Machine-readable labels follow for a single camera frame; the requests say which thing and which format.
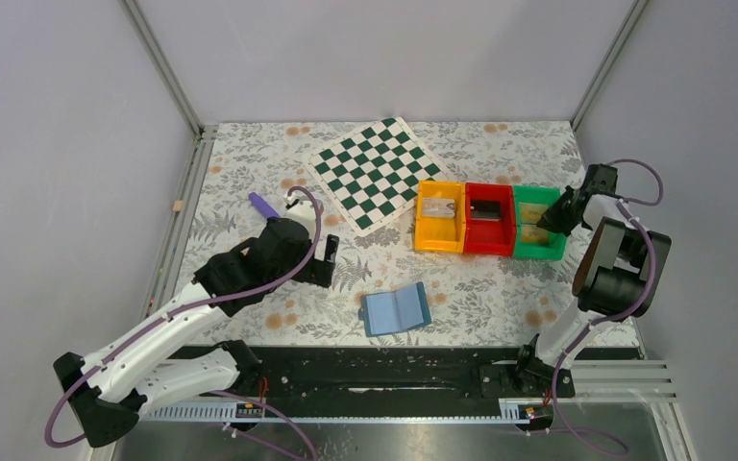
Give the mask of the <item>floral patterned table mat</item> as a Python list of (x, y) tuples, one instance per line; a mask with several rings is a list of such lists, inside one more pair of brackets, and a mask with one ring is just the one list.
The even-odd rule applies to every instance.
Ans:
[(195, 337), (250, 346), (519, 346), (556, 325), (589, 243), (575, 230), (556, 261), (418, 252), (417, 185), (424, 180), (577, 186), (584, 165), (565, 122), (220, 126), (209, 159), (180, 284), (212, 255), (259, 235), (249, 200), (283, 209), (301, 186), (339, 240), (330, 288), (290, 282), (262, 303)]

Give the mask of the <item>right aluminium frame post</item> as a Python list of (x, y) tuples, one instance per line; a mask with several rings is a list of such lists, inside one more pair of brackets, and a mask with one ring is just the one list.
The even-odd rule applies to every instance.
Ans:
[(652, 3), (651, 0), (634, 0), (630, 9), (612, 39), (597, 71), (586, 88), (573, 117), (570, 120), (572, 130), (576, 133), (583, 124), (590, 109), (595, 104), (612, 69), (621, 57), (637, 25), (641, 22), (644, 13)]

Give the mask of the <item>red plastic bin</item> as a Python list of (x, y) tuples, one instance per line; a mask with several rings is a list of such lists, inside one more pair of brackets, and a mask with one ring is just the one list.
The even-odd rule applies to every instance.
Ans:
[(465, 183), (465, 211), (464, 253), (513, 256), (516, 218), (510, 185)]

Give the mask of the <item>black card in red bin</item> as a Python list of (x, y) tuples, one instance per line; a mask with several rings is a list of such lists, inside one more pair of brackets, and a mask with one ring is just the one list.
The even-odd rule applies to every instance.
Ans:
[(470, 218), (477, 221), (500, 221), (503, 219), (499, 201), (473, 200), (470, 202)]

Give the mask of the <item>green white chessboard mat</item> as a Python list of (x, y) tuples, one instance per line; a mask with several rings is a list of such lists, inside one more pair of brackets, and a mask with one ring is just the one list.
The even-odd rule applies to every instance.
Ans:
[(455, 178), (401, 117), (364, 124), (303, 163), (360, 237), (411, 209), (420, 182)]

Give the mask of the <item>green plastic bin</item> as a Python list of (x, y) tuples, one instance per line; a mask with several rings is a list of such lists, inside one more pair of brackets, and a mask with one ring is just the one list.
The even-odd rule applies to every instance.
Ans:
[(513, 193), (517, 225), (517, 234), (513, 256), (517, 258), (560, 260), (564, 255), (567, 245), (567, 237), (562, 233), (550, 232), (551, 244), (548, 247), (523, 245), (519, 242), (520, 228), (522, 226), (528, 225), (521, 222), (521, 219), (519, 217), (519, 204), (543, 204), (549, 208), (560, 197), (559, 190), (557, 188), (516, 185), (513, 187)]

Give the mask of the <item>yellow plastic bin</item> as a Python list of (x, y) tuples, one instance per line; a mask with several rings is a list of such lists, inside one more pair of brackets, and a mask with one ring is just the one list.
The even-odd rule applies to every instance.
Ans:
[(414, 250), (461, 254), (466, 236), (463, 182), (422, 181), (416, 200)]

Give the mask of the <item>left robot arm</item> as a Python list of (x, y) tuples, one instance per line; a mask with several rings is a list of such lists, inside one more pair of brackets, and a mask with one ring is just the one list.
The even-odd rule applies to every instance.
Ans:
[(62, 449), (85, 440), (104, 447), (161, 407), (253, 376), (258, 360), (241, 340), (175, 365), (163, 362), (288, 281), (330, 287), (339, 239), (328, 235), (317, 259), (319, 237), (292, 219), (270, 218), (259, 236), (212, 256), (171, 301), (120, 338), (85, 356), (61, 355), (53, 368), (63, 395), (44, 428), (46, 445)]

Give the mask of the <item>silver card in yellow bin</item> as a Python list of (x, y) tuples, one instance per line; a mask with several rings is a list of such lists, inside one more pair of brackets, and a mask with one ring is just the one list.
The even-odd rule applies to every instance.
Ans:
[(429, 218), (454, 219), (455, 201), (451, 198), (425, 197), (422, 201), (421, 214)]

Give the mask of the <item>blue leather card holder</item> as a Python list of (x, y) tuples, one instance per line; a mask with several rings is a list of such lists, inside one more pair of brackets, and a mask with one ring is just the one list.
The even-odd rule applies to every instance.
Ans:
[(367, 337), (404, 333), (430, 325), (432, 317), (424, 283), (363, 295), (358, 318)]

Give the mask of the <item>aluminium frame post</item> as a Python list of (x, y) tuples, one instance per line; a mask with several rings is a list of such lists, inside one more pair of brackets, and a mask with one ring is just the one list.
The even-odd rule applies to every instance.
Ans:
[(160, 76), (178, 113), (192, 134), (194, 136), (200, 136), (204, 132), (204, 124), (200, 121), (199, 116), (191, 105), (176, 72), (162, 50), (157, 36), (139, 2), (136, 0), (119, 0), (119, 5), (128, 16), (132, 28)]
[(641, 22), (644, 13), (652, 3), (651, 0), (634, 0), (630, 9), (612, 39), (597, 71), (586, 88), (573, 117), (570, 120), (572, 130), (576, 133), (583, 124), (590, 109), (595, 104), (612, 69), (621, 57), (637, 25)]

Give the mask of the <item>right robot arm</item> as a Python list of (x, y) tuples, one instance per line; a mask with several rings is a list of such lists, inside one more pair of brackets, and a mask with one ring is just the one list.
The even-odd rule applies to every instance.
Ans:
[(618, 194), (616, 165), (589, 165), (582, 184), (566, 187), (537, 221), (565, 236), (583, 227), (591, 241), (573, 278), (572, 304), (519, 350), (511, 378), (522, 393), (557, 396), (562, 374), (599, 332), (643, 316), (652, 304), (672, 240), (630, 212), (634, 201)]

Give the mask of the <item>left aluminium frame post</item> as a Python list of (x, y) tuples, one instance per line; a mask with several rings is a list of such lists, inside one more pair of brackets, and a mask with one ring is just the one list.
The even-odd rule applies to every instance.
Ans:
[(132, 28), (160, 76), (178, 113), (192, 134), (194, 136), (200, 136), (204, 132), (204, 124), (200, 121), (199, 116), (191, 105), (176, 72), (162, 50), (157, 36), (139, 2), (136, 0), (119, 0), (119, 5), (128, 16)]

